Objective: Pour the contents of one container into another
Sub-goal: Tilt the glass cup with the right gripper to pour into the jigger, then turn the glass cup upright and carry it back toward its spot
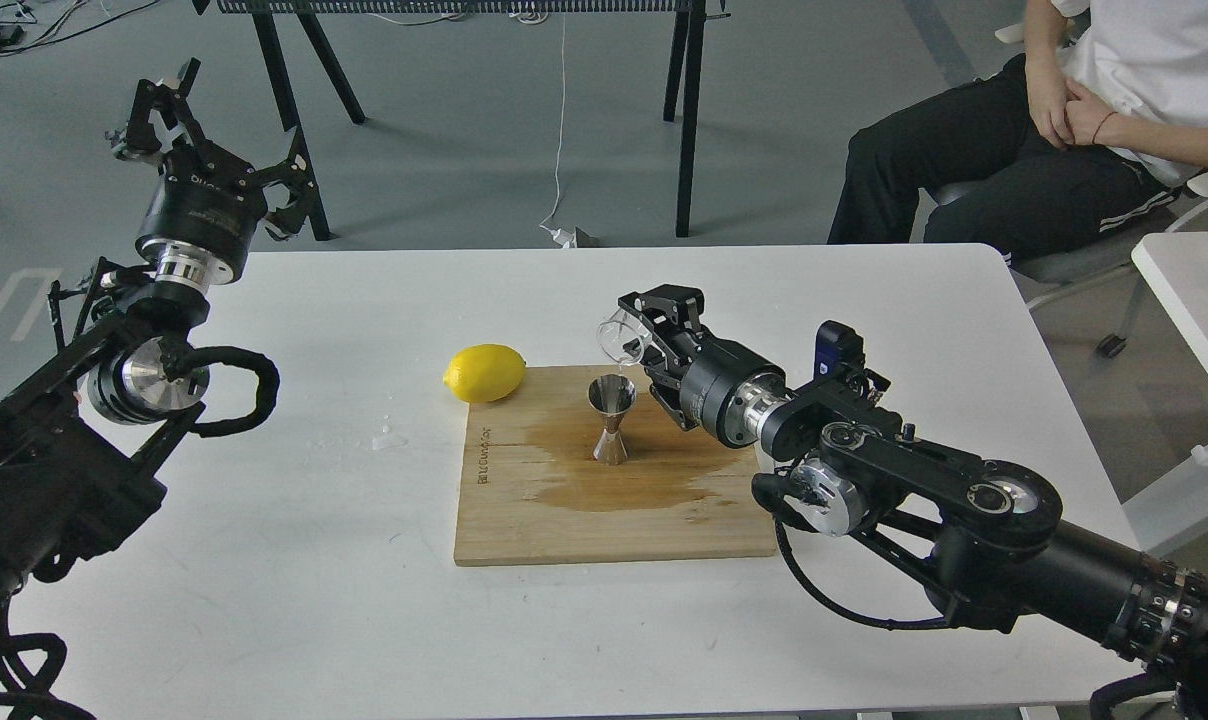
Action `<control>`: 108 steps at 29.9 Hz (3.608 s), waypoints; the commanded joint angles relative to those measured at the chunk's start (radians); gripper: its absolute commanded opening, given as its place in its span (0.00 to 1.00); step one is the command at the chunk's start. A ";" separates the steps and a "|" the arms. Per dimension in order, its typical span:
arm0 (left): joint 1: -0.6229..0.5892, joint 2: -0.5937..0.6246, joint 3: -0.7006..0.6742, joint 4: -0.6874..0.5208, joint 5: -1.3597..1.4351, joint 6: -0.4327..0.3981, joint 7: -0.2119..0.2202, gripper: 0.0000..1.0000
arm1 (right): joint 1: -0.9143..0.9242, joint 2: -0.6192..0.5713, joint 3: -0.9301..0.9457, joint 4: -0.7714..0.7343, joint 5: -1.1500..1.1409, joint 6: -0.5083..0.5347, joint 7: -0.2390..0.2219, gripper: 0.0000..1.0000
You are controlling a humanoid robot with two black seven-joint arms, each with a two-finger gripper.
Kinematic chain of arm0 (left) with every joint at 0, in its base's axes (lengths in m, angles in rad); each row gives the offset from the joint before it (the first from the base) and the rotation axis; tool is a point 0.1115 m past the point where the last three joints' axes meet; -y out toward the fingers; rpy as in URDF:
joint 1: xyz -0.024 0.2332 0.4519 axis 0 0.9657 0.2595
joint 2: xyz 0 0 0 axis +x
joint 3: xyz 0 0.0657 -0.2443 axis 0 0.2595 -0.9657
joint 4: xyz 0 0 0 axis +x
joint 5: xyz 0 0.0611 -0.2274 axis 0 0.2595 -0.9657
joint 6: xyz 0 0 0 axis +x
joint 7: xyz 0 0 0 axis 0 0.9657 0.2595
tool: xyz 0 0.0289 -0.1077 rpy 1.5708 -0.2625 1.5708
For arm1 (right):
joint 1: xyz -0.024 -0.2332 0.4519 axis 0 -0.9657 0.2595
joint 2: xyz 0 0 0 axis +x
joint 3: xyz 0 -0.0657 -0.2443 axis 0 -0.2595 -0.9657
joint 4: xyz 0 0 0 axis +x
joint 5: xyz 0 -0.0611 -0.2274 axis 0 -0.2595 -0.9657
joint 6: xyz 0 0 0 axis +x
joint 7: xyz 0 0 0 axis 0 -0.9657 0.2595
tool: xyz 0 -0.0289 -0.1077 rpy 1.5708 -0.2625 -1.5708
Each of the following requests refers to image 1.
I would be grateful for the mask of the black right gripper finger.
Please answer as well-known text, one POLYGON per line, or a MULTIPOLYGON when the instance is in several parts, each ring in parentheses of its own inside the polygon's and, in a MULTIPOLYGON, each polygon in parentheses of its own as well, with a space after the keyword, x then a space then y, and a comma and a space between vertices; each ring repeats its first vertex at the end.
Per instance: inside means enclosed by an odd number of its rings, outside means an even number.
POLYGON ((683 430, 699 428, 695 382, 690 379, 695 360, 641 361, 641 368, 650 379, 650 395, 683 430))
POLYGON ((627 307, 633 315, 641 317, 651 332, 651 346, 641 361, 695 360, 705 336, 701 323, 704 306, 703 291, 678 284, 660 284, 646 292, 618 297, 618 309, 627 307))

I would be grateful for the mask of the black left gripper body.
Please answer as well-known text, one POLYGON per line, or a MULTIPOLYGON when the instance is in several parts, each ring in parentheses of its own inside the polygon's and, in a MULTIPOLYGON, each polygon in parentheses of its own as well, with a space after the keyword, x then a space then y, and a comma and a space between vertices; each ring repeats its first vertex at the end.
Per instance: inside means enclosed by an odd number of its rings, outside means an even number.
POLYGON ((159 186, 143 219, 137 252, 149 263, 170 246, 205 259, 210 284, 230 284, 243 275, 249 243, 265 215, 265 191, 230 182, 221 188, 192 166, 168 159, 159 164, 159 186))

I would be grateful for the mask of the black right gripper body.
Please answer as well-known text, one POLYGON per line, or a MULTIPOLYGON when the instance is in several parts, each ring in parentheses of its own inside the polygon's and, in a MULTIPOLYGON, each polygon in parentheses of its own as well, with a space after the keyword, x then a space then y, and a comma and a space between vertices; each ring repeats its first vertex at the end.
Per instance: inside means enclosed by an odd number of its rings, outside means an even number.
POLYGON ((734 341, 703 339, 690 379, 699 428, 728 448, 757 442, 763 420, 791 400, 782 368, 734 341))

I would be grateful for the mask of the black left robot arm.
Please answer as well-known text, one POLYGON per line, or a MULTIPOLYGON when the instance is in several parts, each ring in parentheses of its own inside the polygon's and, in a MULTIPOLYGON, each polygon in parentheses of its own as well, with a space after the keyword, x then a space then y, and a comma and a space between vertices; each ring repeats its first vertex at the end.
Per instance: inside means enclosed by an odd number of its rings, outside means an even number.
POLYGON ((66 644, 10 632, 28 580, 54 583, 75 562, 118 550, 159 511, 159 468, 187 436, 265 424, 280 374, 257 352, 196 347, 207 292, 243 275, 260 227, 298 233, 319 201, 300 127, 288 156, 257 169, 203 133, 188 108, 201 63, 168 82, 143 79, 116 158, 159 173, 139 265, 98 259, 77 288, 48 288, 56 355, 0 401, 0 707, 11 719, 85 719, 56 697, 66 644))

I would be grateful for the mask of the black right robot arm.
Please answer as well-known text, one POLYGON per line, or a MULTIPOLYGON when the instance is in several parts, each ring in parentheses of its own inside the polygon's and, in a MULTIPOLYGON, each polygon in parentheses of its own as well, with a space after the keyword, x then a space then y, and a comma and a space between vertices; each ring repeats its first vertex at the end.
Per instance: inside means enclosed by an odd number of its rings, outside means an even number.
POLYGON ((1040 615, 1143 666, 1092 693, 1093 719, 1165 691, 1184 718, 1208 719, 1206 575, 1067 523, 1056 488, 1026 466, 916 436, 879 406, 889 382, 866 366, 863 337, 846 324, 820 325, 813 378, 791 389, 779 366, 714 336, 704 304, 703 291, 676 284, 628 294, 599 325, 599 346, 640 365, 683 429, 769 457, 753 497, 814 600, 885 631, 1007 633, 1040 615), (792 557, 788 529, 854 538, 919 583, 936 619, 870 619, 834 602, 792 557))

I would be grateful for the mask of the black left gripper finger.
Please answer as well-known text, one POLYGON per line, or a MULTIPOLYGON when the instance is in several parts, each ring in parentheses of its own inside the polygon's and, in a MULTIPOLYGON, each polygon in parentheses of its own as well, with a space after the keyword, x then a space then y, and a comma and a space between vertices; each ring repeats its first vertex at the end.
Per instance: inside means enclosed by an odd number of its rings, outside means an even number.
POLYGON ((188 106, 198 72, 201 60, 192 58, 179 69, 176 79, 139 79, 124 126, 106 133, 116 159, 139 161, 169 181, 211 181, 211 141, 188 106))
POLYGON ((289 240, 298 234, 320 201, 319 186, 310 169, 302 128, 289 128, 288 156, 271 167, 255 170, 255 188, 281 186, 288 190, 288 202, 265 213, 265 228, 272 240, 289 240))

